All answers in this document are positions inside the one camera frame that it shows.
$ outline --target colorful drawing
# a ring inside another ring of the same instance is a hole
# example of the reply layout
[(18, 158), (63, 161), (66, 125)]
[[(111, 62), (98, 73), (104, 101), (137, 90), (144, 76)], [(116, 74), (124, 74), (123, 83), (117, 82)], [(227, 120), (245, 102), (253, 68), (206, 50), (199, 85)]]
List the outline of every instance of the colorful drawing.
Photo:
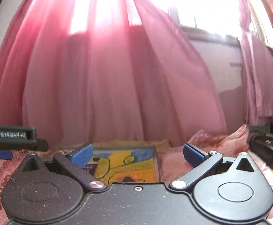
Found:
[(83, 169), (106, 184), (159, 180), (154, 148), (94, 150), (92, 160)]

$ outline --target pink fabric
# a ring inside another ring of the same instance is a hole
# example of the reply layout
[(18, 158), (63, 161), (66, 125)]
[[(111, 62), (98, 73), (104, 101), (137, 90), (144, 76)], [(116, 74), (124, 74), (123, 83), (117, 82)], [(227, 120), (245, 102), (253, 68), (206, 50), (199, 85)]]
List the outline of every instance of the pink fabric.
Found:
[(150, 0), (128, 1), (33, 0), (1, 49), (0, 124), (51, 147), (226, 133), (202, 57)]
[(239, 0), (241, 50), (246, 73), (246, 122), (265, 125), (273, 120), (273, 57), (249, 31), (251, 13), (247, 0)]
[[(201, 130), (196, 133), (188, 143), (192, 143), (205, 152), (211, 150), (218, 151), (226, 157), (236, 157), (240, 152), (248, 152), (273, 190), (273, 173), (257, 155), (248, 151), (248, 134), (249, 130), (246, 125), (243, 125), (229, 136), (215, 136)], [(162, 181), (166, 183), (170, 183), (193, 169), (183, 157), (182, 146), (160, 150), (158, 156), (161, 159)], [(273, 208), (270, 211), (268, 219), (273, 225)]]

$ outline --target silver screw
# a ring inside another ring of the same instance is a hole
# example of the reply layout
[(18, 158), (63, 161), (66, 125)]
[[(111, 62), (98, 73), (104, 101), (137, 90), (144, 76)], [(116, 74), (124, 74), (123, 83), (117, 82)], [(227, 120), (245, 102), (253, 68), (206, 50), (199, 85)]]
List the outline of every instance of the silver screw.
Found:
[(90, 182), (89, 186), (93, 189), (100, 189), (104, 187), (104, 183), (100, 180)]
[(66, 154), (68, 154), (68, 152), (66, 152), (66, 151), (60, 151), (59, 154), (66, 155)]
[(175, 180), (172, 182), (172, 186), (176, 189), (183, 189), (187, 186), (187, 183), (182, 180)]
[(136, 187), (134, 187), (134, 190), (135, 190), (135, 191), (142, 191), (142, 189), (143, 189), (143, 188), (142, 188), (142, 187), (140, 187), (140, 186), (136, 186)]

